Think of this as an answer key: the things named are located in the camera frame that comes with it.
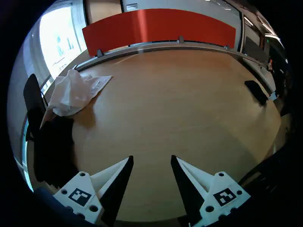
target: desk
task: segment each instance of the desk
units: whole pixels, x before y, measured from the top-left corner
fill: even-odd
[[[273,102],[261,107],[244,85],[253,75],[223,53],[155,51],[81,74],[113,78],[73,117],[79,170],[94,174],[134,156],[118,220],[184,215],[172,154],[238,181],[263,160],[281,123]]]

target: black chair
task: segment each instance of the black chair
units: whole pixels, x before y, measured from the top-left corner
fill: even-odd
[[[40,125],[46,111],[45,105],[47,106],[47,101],[40,90],[35,74],[30,75],[28,78],[24,86],[23,96],[28,117],[28,129],[25,139],[26,141],[34,140],[39,133]]]

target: bright window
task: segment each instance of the bright window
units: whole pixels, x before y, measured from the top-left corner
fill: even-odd
[[[40,44],[48,70],[55,79],[81,53],[72,22],[71,6],[42,16]]]

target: red panel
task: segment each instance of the red panel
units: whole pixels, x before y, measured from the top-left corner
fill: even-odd
[[[234,48],[236,29],[214,18],[178,9],[141,9],[99,20],[82,29],[88,52],[141,42],[199,41]]]

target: crumpled white tissue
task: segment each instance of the crumpled white tissue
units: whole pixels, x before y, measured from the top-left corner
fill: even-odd
[[[88,105],[112,76],[81,76],[76,70],[69,70],[66,76],[55,79],[55,89],[48,109],[59,116],[70,116]]]

